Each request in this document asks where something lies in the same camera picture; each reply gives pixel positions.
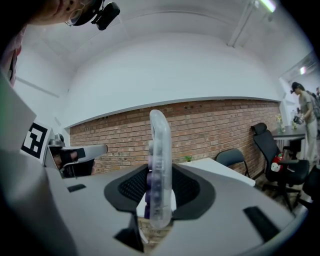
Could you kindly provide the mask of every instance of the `backpack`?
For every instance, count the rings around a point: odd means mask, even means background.
[[[316,100],[314,97],[310,96],[311,98],[311,102],[312,102],[312,107],[313,107],[313,112],[314,112],[314,115],[317,119],[320,119],[320,107],[319,105],[317,104]]]

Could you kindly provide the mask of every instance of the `ceiling light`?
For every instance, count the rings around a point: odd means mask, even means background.
[[[300,74],[303,75],[306,73],[306,67],[303,66],[302,68],[300,68]]]
[[[276,9],[276,5],[271,0],[260,0],[269,10],[270,12],[274,12]]]

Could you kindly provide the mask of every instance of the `gray table top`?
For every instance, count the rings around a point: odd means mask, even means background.
[[[304,125],[297,125],[296,129],[292,129],[291,126],[286,126],[285,127],[285,132],[278,132],[277,129],[273,130],[271,132],[272,136],[274,138],[278,138],[278,137],[297,137],[297,138],[301,138],[301,137],[305,137],[306,135],[306,128]]]

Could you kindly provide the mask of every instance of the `small plant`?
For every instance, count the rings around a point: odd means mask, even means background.
[[[184,159],[185,159],[187,162],[191,162],[191,161],[192,161],[192,156],[186,155],[186,156],[184,157]]]

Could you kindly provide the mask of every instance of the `man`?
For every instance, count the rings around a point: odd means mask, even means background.
[[[81,26],[97,14],[102,2],[103,0],[46,0],[27,24],[66,23],[68,26]],[[12,86],[16,80],[16,63],[22,49],[26,26],[11,40],[1,60],[1,68],[8,75]]]
[[[299,96],[299,104],[302,112],[302,119],[305,121],[306,137],[308,141],[307,159],[310,164],[317,164],[319,160],[317,150],[317,120],[313,109],[310,95],[305,91],[302,84],[293,82],[291,93]]]

